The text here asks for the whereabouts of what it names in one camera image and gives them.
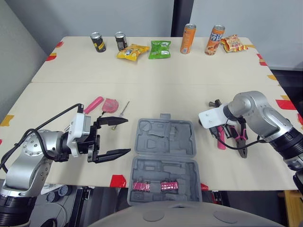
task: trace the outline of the can lid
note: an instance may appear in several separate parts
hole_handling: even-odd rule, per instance
[[[186,24],[185,27],[187,27],[189,29],[195,29],[196,25],[194,25],[194,24]]]
[[[99,39],[101,37],[101,34],[99,32],[93,32],[90,37],[92,39]]]
[[[117,33],[115,34],[115,37],[116,37],[116,38],[123,38],[123,37],[125,37],[125,33],[124,33],[124,32],[117,32]]]
[[[224,31],[225,27],[223,25],[215,25],[214,28],[218,31]]]

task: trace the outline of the soda can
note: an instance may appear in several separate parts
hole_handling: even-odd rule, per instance
[[[205,53],[207,55],[214,55],[216,53],[224,31],[225,27],[222,25],[215,25],[213,27],[212,33],[210,34],[207,46],[205,48]]]
[[[90,35],[91,40],[98,52],[106,51],[105,43],[103,42],[102,35],[99,32],[93,32]]]
[[[183,39],[180,48],[181,53],[189,53],[191,45],[196,33],[196,26],[194,24],[186,24],[183,32]]]
[[[118,45],[118,49],[124,50],[127,47],[127,42],[126,42],[126,35],[124,32],[117,32],[115,34],[116,42]]]

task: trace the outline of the black can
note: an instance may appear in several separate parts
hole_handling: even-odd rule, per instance
[[[90,35],[90,38],[98,52],[106,51],[105,43],[103,42],[102,35],[99,32],[93,32]]]
[[[126,35],[124,32],[117,32],[115,34],[115,38],[117,41],[118,49],[124,50],[127,47],[127,42],[126,42]]]

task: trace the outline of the robotic arm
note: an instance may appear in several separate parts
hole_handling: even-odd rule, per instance
[[[270,106],[261,92],[238,93],[227,105],[199,114],[201,124],[207,129],[225,123],[235,124],[239,117],[243,117],[248,126],[283,157],[287,166],[296,171],[294,182],[303,193],[303,135]]]
[[[127,122],[120,117],[99,117],[90,125],[90,116],[78,109],[70,130],[33,130],[21,139],[21,153],[7,171],[0,191],[0,226],[27,226],[35,201],[49,174],[52,162],[65,162],[70,154],[78,157],[88,154],[88,162],[107,162],[119,158],[130,149],[117,149],[98,155],[102,125]],[[6,169],[1,160],[1,167]]]

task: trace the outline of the yellow tape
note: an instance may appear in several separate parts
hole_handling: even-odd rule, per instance
[[[13,119],[14,115],[6,115],[3,121],[1,122],[0,126],[9,126],[9,121]]]
[[[288,96],[281,96],[284,100],[290,101],[290,98]]]
[[[267,75],[270,79],[276,80],[276,77],[274,75]]]
[[[251,44],[248,44],[248,45],[245,45],[247,47],[251,47],[251,48],[256,48],[254,45],[251,45]]]

